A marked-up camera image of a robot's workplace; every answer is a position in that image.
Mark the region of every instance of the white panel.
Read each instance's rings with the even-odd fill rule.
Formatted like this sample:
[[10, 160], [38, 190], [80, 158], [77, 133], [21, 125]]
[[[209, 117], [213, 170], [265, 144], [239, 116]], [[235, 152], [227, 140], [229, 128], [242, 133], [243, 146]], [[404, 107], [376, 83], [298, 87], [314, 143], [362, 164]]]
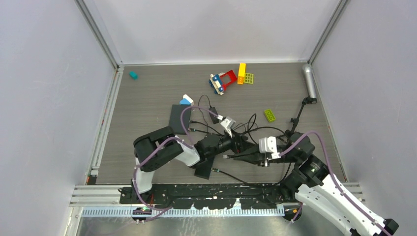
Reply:
[[73, 0], [2, 1], [0, 235], [60, 234], [114, 69]]
[[94, 0], [125, 64], [307, 60], [338, 0]]
[[344, 169], [416, 235], [417, 1], [350, 1], [313, 67]]

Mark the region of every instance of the wood grain surface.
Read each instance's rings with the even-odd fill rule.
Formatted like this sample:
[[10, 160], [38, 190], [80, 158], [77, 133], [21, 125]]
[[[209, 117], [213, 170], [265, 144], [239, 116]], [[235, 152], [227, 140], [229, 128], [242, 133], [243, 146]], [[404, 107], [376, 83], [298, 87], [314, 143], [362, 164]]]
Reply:
[[[253, 113], [257, 114], [259, 126], [274, 126], [282, 130], [291, 128], [290, 119], [297, 116], [301, 101], [307, 96], [302, 63], [262, 63], [248, 64], [247, 73], [254, 74], [254, 84], [232, 84], [223, 96], [213, 93], [209, 86], [209, 75], [234, 70], [237, 74], [238, 64], [211, 65], [149, 65], [127, 66], [118, 93], [112, 122], [110, 125], [103, 159], [97, 178], [98, 184], [129, 183], [135, 165], [133, 141], [139, 136], [168, 125], [172, 104], [178, 104], [182, 95], [189, 95], [197, 105], [201, 95], [209, 96], [211, 105], [219, 114], [230, 116], [237, 123], [245, 123]], [[134, 71], [139, 78], [133, 80], [129, 71]], [[200, 106], [209, 107], [207, 98], [203, 97]], [[276, 121], [269, 123], [264, 110], [272, 109]], [[213, 125], [207, 113], [206, 120]], [[191, 120], [203, 122], [198, 110], [191, 113]], [[204, 130], [199, 124], [190, 127]], [[334, 172], [344, 181], [341, 166], [334, 147], [333, 138], [320, 101], [306, 105], [297, 128], [299, 132], [318, 131], [324, 138], [330, 162]], [[263, 129], [252, 133], [255, 140], [261, 137], [276, 136], [279, 132]], [[191, 133], [196, 142], [204, 137], [202, 133]], [[311, 136], [316, 146], [315, 155], [324, 161], [323, 150], [316, 137]], [[279, 181], [285, 173], [287, 164], [271, 164], [258, 167], [245, 162], [216, 157], [214, 167], [235, 175], [248, 182]], [[235, 182], [220, 173], [211, 173], [210, 180], [194, 177], [194, 170], [176, 160], [158, 169], [153, 178], [154, 183], [230, 183]]]

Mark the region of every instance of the lime green toy block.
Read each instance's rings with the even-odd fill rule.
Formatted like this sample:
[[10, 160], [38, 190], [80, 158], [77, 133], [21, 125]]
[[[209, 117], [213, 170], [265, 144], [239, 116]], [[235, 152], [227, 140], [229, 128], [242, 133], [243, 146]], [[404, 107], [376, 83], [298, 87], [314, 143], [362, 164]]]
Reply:
[[253, 74], [245, 73], [245, 80], [243, 81], [246, 84], [253, 84]]
[[271, 109], [265, 110], [264, 113], [265, 113], [265, 116], [267, 117], [267, 120], [269, 122], [274, 122], [276, 120], [276, 118], [275, 118], [274, 114], [272, 113]]

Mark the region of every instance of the reflective surface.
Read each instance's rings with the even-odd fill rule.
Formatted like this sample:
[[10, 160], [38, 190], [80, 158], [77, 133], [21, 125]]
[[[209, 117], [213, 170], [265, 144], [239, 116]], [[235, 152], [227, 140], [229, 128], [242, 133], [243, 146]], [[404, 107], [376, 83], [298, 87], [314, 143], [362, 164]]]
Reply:
[[77, 236], [342, 236], [308, 206], [294, 224], [282, 217], [160, 218], [135, 224], [131, 218], [87, 218]]

